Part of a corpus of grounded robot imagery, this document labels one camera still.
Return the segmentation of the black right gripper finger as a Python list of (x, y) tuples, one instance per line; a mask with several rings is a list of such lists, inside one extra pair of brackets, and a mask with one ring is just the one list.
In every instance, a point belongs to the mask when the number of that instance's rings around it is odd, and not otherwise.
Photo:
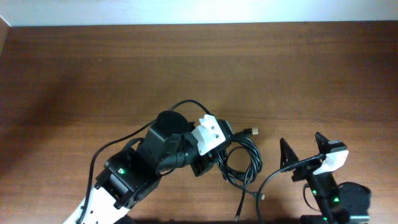
[(293, 170), (299, 159), (284, 138), (280, 139), (280, 169)]
[(320, 132), (315, 133), (315, 140), (317, 142), (319, 152), (330, 152), (329, 140)]

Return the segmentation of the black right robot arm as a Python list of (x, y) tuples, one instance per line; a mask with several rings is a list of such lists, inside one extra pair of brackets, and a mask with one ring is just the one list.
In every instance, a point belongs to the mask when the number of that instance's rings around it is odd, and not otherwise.
[(293, 172), (292, 180), (305, 180), (304, 189), (310, 189), (318, 205), (319, 215), (302, 215), (300, 223), (369, 223), (371, 190), (355, 182), (337, 184), (333, 172), (341, 168), (348, 157), (347, 145), (331, 141), (315, 133), (319, 153), (300, 160), (285, 139), (280, 139), (280, 168)]

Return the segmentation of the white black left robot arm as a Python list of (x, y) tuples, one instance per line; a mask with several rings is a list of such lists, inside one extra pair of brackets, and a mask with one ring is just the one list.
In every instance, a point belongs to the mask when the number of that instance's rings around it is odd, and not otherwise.
[(208, 172), (215, 162), (212, 150), (226, 138), (213, 115), (199, 122), (195, 126), (180, 113), (161, 112), (144, 138), (130, 140), (106, 161), (90, 196), (66, 222), (116, 223), (157, 188), (168, 170), (190, 166), (197, 177)]

